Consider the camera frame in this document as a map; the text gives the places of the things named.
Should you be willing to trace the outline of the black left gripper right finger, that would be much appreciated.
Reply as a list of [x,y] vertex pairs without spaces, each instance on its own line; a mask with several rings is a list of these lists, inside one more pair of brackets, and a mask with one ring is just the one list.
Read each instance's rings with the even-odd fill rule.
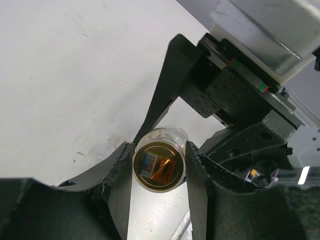
[[245,181],[186,143],[186,183],[195,240],[317,240],[320,188]]

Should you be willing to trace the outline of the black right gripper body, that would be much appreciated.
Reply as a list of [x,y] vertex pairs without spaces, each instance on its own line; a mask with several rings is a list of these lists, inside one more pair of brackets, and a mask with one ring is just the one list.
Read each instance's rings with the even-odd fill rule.
[[196,47],[202,55],[179,96],[203,118],[213,116],[229,127],[275,111],[293,127],[302,125],[280,85],[228,40],[206,33]]

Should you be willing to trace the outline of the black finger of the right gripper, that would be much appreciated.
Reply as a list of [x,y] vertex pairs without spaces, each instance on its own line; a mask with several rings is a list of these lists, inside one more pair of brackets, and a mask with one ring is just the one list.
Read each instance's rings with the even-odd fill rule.
[[147,114],[134,143],[153,130],[168,113],[201,56],[202,52],[180,33],[169,42]]
[[296,129],[275,111],[245,124],[217,131],[200,147],[209,159],[231,172],[245,172],[262,162],[271,169],[292,170],[288,141]]

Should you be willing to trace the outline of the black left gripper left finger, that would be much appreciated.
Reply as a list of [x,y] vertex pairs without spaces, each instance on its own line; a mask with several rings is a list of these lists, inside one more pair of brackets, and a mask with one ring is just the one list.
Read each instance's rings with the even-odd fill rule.
[[122,143],[87,171],[49,186],[33,178],[0,181],[3,240],[125,240],[135,147]]

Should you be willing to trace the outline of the weekly pill organizer strip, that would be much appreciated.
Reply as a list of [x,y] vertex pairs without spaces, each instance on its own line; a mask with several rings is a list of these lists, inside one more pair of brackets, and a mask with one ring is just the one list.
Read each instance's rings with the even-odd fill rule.
[[190,210],[188,209],[170,239],[192,240],[192,230],[191,215]]

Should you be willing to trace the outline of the clear bottle gold cap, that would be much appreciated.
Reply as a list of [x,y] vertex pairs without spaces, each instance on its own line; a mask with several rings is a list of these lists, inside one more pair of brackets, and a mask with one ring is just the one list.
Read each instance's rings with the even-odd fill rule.
[[181,128],[158,127],[144,135],[136,145],[136,148],[139,149],[147,144],[159,142],[184,150],[187,141],[189,141],[189,136]]

